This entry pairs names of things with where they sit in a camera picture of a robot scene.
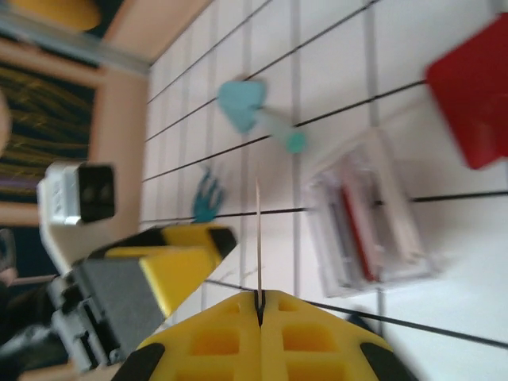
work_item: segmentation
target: red object in box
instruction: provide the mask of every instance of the red object in box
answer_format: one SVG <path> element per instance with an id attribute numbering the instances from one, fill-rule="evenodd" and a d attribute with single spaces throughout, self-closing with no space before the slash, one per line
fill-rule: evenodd
<path id="1" fill-rule="evenodd" d="M 508 156 L 508 13 L 427 68 L 468 166 Z"/>

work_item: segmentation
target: white tile floor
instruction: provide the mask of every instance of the white tile floor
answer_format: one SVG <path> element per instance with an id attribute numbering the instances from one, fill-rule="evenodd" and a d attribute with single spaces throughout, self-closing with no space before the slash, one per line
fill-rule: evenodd
<path id="1" fill-rule="evenodd" d="M 498 344 L 386 323 L 387 339 L 422 379 L 506 379 L 508 171 L 505 163 L 463 165 L 422 83 L 428 64 L 495 17 L 491 3 L 214 0 L 152 68 L 140 228 L 190 217 L 199 165 L 211 162 L 228 191 L 221 212 L 229 217 L 217 222 L 232 226 L 240 244 L 210 278 L 254 287 L 255 220 L 246 212 L 259 166 L 262 209 L 276 211 L 263 218 L 264 286 L 380 314 L 375 292 L 323 297 L 308 221 L 295 209 L 299 182 L 323 152 L 378 121 L 419 201 L 427 244 L 445 260 L 437 279 L 384 291 L 383 313 Z M 307 133 L 299 160 L 261 129 L 235 133 L 217 108 L 218 87 L 251 74 L 267 84 L 266 106 Z M 175 321 L 235 292 L 205 283 Z"/>

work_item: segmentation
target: small blue figure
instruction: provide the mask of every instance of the small blue figure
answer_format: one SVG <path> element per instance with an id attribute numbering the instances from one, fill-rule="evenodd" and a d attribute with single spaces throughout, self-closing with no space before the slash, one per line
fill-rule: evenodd
<path id="1" fill-rule="evenodd" d="M 212 176 L 210 167 L 206 166 L 192 206 L 194 223 L 205 223 L 215 219 L 223 202 L 224 189 L 219 185 L 218 178 Z"/>

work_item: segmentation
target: light blue toy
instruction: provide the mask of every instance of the light blue toy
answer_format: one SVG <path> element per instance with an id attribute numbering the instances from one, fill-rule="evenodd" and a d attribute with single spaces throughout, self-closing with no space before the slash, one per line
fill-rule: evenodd
<path id="1" fill-rule="evenodd" d="M 305 134 L 284 117 L 263 108 L 266 86 L 261 82 L 232 81 L 219 89 L 217 100 L 222 111 L 239 133 L 248 133 L 254 125 L 262 125 L 290 153 L 306 148 Z"/>

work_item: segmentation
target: wooden frame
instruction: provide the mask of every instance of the wooden frame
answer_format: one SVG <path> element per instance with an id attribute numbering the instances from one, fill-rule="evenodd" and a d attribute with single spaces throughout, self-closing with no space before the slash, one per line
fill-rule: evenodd
<path id="1" fill-rule="evenodd" d="M 156 60 L 211 0 L 124 0 L 104 40 Z"/>
<path id="2" fill-rule="evenodd" d="M 113 231 L 122 236 L 137 231 L 147 79 L 108 67 L 93 69 L 7 40 L 0 40 L 0 55 L 9 64 L 96 89 L 89 161 L 107 161 L 117 170 Z M 37 206 L 0 202 L 0 224 L 38 225 Z"/>

